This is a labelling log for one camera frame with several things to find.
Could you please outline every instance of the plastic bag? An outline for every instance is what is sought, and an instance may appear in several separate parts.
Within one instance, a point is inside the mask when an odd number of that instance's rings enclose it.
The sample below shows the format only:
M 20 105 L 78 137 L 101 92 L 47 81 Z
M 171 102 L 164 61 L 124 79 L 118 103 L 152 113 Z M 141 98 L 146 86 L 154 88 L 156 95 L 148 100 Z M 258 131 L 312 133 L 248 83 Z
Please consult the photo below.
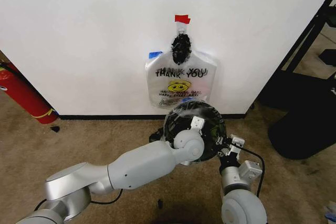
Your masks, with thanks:
M 152 105 L 170 109 L 185 97 L 208 101 L 217 65 L 205 53 L 195 51 L 188 35 L 187 15 L 176 15 L 177 37 L 168 52 L 151 52 L 146 63 Z

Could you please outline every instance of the white wall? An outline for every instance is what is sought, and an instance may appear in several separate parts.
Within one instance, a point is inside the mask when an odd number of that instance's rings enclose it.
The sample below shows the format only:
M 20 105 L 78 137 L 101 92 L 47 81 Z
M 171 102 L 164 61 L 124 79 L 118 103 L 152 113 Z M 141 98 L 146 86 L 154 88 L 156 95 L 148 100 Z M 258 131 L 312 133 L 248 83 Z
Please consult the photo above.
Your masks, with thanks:
M 0 49 L 60 114 L 165 114 L 144 62 L 189 14 L 220 62 L 211 104 L 245 113 L 324 0 L 0 0 Z

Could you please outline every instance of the red tape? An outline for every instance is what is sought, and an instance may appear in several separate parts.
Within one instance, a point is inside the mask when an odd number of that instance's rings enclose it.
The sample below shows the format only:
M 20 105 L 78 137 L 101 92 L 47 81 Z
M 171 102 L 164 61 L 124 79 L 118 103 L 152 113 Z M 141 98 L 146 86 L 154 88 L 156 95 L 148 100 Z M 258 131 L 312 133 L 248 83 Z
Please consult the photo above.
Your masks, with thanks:
M 175 15 L 175 22 L 189 24 L 190 19 L 188 18 L 188 15 Z

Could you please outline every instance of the black baseboard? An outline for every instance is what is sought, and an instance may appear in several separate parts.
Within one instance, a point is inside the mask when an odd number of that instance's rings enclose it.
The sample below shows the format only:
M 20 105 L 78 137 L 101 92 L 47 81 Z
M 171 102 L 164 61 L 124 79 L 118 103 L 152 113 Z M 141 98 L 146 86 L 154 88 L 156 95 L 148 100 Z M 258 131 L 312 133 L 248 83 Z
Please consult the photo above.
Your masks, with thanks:
M 162 120 L 166 115 L 59 115 L 62 120 Z M 241 119 L 246 114 L 222 114 L 224 119 Z

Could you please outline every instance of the blue tape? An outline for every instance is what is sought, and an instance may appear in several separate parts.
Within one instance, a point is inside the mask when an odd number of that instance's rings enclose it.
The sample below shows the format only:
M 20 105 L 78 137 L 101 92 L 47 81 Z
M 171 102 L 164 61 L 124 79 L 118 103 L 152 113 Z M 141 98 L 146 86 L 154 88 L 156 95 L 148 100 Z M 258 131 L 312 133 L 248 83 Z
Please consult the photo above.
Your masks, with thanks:
M 161 51 L 159 51 L 159 52 L 150 52 L 149 55 L 148 55 L 148 58 L 149 59 L 153 59 L 153 58 L 159 56 L 160 54 L 162 54 Z

